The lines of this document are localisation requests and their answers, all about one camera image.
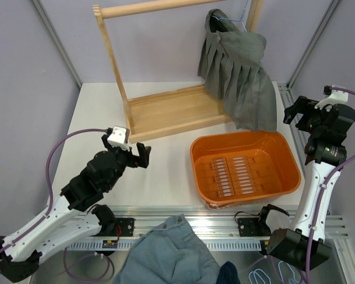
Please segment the grey pleated skirt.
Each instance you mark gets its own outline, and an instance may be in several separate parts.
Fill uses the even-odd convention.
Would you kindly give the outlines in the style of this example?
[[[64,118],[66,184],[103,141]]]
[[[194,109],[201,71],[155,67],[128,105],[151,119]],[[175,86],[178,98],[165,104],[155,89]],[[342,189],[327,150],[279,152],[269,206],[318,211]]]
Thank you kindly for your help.
[[[275,89],[262,65],[266,43],[261,34],[240,31],[220,9],[206,16],[198,76],[238,129],[277,130]]]

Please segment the light denim jacket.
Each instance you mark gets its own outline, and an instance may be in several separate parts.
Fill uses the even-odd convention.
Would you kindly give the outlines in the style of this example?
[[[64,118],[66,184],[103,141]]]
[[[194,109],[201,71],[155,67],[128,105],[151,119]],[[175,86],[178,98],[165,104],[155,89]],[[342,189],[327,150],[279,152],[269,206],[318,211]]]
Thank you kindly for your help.
[[[140,237],[113,282],[216,283],[219,272],[219,264],[182,214]]]

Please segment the light blue grey-skirt hanger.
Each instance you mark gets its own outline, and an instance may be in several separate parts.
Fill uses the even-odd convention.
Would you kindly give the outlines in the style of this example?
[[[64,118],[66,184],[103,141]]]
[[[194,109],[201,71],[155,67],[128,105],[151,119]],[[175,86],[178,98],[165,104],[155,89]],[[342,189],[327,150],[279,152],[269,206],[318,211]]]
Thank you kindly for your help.
[[[226,18],[226,17],[218,17],[215,16],[214,14],[211,15],[212,18],[215,18],[217,21],[231,21],[231,22],[239,22],[241,24],[241,26],[243,27],[243,31],[248,32],[246,25],[244,23],[244,17],[245,17],[245,13],[246,13],[246,8],[249,5],[250,0],[246,0],[246,4],[242,10],[241,16],[239,19],[232,19],[232,18]]]

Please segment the dark blue denim garment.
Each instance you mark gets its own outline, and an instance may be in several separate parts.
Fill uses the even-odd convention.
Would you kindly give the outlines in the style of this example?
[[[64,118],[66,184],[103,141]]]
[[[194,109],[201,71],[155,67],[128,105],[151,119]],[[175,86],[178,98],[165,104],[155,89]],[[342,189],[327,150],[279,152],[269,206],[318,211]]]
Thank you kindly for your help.
[[[232,262],[227,261],[221,266],[216,284],[240,284],[237,268]]]

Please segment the light blue skirt hanger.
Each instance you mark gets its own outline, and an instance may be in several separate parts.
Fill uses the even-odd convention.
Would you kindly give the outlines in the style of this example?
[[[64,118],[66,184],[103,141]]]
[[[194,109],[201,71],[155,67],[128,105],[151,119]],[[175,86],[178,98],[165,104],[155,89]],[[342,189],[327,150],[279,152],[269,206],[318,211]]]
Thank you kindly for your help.
[[[299,272],[291,265],[279,261],[273,263],[272,267],[273,275],[269,275],[268,272],[262,268],[255,268],[248,273],[249,283],[306,283],[306,277],[302,276],[302,272]]]

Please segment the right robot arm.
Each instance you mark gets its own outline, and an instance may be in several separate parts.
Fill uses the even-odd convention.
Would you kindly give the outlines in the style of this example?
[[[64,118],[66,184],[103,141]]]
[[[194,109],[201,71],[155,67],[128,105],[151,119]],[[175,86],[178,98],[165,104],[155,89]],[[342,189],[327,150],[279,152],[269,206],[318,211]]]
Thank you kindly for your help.
[[[283,122],[302,117],[297,129],[308,132],[305,146],[305,185],[298,210],[291,220],[288,213],[274,205],[260,211],[257,229],[271,234],[266,253],[309,273],[331,255],[325,245],[325,220],[334,185],[347,158],[343,141],[355,122],[355,110],[344,101],[322,101],[300,96],[285,109]]]

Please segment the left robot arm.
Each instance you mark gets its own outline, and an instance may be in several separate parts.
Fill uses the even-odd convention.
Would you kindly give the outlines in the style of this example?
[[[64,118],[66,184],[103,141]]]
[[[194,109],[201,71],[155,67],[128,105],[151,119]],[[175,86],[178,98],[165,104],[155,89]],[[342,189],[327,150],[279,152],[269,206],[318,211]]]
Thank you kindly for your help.
[[[114,213],[98,202],[127,167],[148,167],[151,147],[137,143],[137,150],[135,156],[131,150],[108,146],[62,189],[51,208],[16,233],[0,236],[0,275],[13,283],[20,282],[75,241],[118,231]]]

